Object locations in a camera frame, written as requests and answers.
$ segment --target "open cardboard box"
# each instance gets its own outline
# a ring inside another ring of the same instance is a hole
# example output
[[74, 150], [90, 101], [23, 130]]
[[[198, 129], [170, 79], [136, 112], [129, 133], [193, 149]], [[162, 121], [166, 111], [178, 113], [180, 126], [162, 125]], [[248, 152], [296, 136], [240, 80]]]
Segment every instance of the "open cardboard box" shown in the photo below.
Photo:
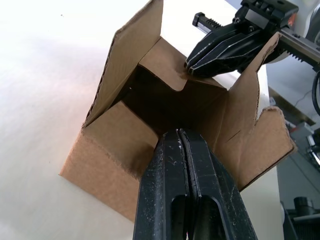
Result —
[[152, 0], [114, 36], [95, 100], [60, 175], [134, 221], [139, 178], [159, 136], [201, 133], [239, 190], [295, 149], [276, 107], [257, 120], [257, 71], [274, 35], [227, 91], [185, 73], [186, 59], [160, 37], [163, 1]]

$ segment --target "white background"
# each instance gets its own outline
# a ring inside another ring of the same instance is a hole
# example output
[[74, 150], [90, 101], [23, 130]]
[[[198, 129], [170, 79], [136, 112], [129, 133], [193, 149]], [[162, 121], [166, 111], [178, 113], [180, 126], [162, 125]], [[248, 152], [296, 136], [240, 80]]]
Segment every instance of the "white background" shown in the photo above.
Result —
[[[114, 32], [146, 2], [1, 3], [0, 239], [132, 239], [132, 222], [58, 173], [94, 99]], [[163, 37], [188, 55], [204, 36], [193, 16], [208, 11], [221, 24], [235, 12], [223, 0], [166, 1]], [[276, 170], [241, 195], [259, 239], [283, 239]]]

